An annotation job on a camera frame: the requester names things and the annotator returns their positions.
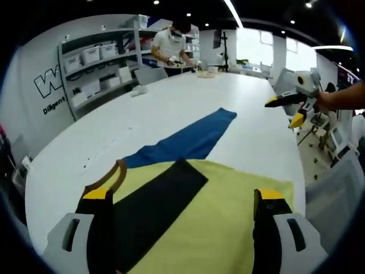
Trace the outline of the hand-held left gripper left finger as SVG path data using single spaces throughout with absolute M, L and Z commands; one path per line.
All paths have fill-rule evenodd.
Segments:
M 54 273 L 116 273 L 113 258 L 113 191 L 83 196 L 48 233 L 42 259 Z

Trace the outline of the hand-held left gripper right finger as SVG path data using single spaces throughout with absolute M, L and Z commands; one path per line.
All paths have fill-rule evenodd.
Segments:
M 319 232 L 273 189 L 254 190 L 253 273 L 312 273 L 328 256 Z

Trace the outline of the person's right hand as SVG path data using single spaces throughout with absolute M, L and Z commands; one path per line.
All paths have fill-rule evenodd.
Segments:
M 321 111 L 336 110 L 336 94 L 322 91 L 318 94 L 316 104 Z

